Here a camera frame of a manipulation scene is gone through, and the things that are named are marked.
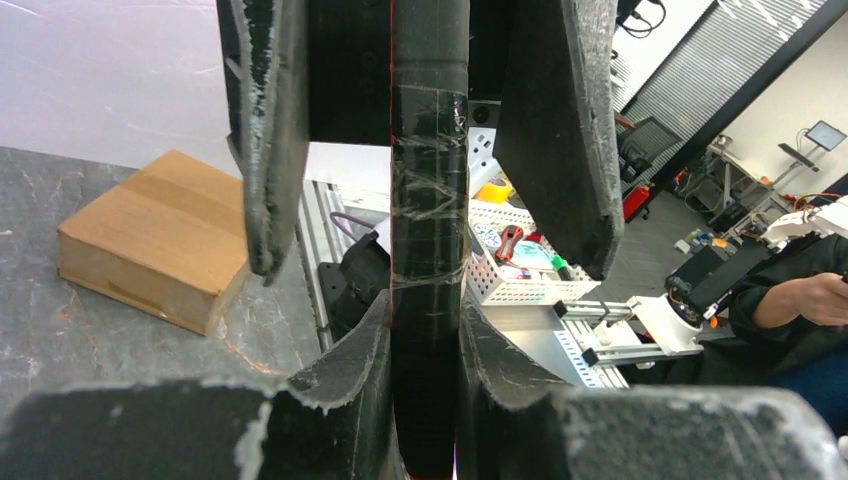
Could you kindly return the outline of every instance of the cardboard box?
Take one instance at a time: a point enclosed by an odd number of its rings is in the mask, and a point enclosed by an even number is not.
[[[208,335],[248,273],[241,181],[171,151],[59,226],[59,276]]]

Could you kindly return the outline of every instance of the white table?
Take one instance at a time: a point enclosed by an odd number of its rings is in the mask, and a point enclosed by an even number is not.
[[[752,205],[759,204],[763,201],[763,199],[767,198],[772,193],[772,185],[771,183],[763,182],[763,178],[765,175],[760,174],[759,172],[753,171],[750,168],[750,164],[746,164],[746,162],[732,152],[727,150],[726,148],[719,147],[715,144],[710,144],[707,147],[707,151],[712,153],[715,158],[718,158],[722,162],[724,162],[724,182],[723,182],[723,191],[722,191],[722,201],[720,205],[720,209],[715,212],[713,218],[708,222],[712,224],[715,222],[731,205],[733,205],[734,201],[731,196],[731,192],[733,187],[735,187],[739,182],[747,178],[751,181],[751,184],[747,186],[739,195],[740,200],[746,198],[748,195],[754,193],[757,188],[764,188],[766,192],[759,196],[755,202],[752,202]],[[740,173],[744,175],[744,178],[739,179],[735,182],[732,181],[732,169],[738,170]]]

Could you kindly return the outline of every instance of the green cap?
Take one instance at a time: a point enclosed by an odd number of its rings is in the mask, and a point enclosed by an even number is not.
[[[551,259],[551,263],[553,264],[555,270],[559,270],[562,267],[568,266],[568,262],[566,262],[559,255],[554,255],[554,257]]]

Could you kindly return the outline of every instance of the desk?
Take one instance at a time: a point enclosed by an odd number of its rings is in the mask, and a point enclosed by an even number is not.
[[[757,188],[764,188],[766,192],[764,195],[760,195],[753,202],[750,202],[751,205],[759,204],[763,201],[764,198],[768,197],[772,192],[772,185],[770,183],[764,183],[763,177],[764,175],[752,171],[748,168],[748,165],[745,164],[743,160],[734,155],[732,152],[728,151],[726,148],[719,147],[715,144],[710,144],[707,147],[707,154],[711,154],[713,156],[713,162],[722,161],[724,162],[724,179],[722,181],[722,199],[720,204],[718,205],[717,211],[713,212],[714,216],[707,222],[708,224],[712,224],[717,220],[731,205],[733,205],[736,200],[734,200],[732,192],[733,188],[736,187],[741,181],[749,180],[751,183],[745,187],[739,193],[739,201],[744,202],[745,199],[750,196]],[[735,182],[732,180],[733,175],[732,171],[736,169],[740,173],[742,173],[743,177],[736,180]]]

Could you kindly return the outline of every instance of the gray table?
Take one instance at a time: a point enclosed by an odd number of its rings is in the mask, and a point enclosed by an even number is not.
[[[287,377],[318,358],[297,245],[201,337],[56,276],[56,228],[131,169],[0,149],[0,417],[29,392],[90,380]]]
[[[749,170],[748,166],[745,162],[732,152],[728,151],[725,148],[718,147],[715,144],[710,144],[707,147],[707,152],[704,155],[710,156],[709,161],[709,169],[717,170],[717,167],[723,166],[723,174],[721,179],[720,187],[720,198],[716,204],[716,207],[713,209],[713,216],[709,220],[708,225],[712,225],[716,220],[718,220],[721,215],[730,208],[731,205],[738,201],[742,202],[744,205],[752,205],[759,203],[763,198],[769,195],[770,192],[773,191],[772,185],[763,183],[762,178],[758,176],[756,173]],[[734,194],[734,190],[739,186],[742,182],[748,182],[747,186]],[[754,195],[754,193],[758,190],[762,190],[761,193]]]

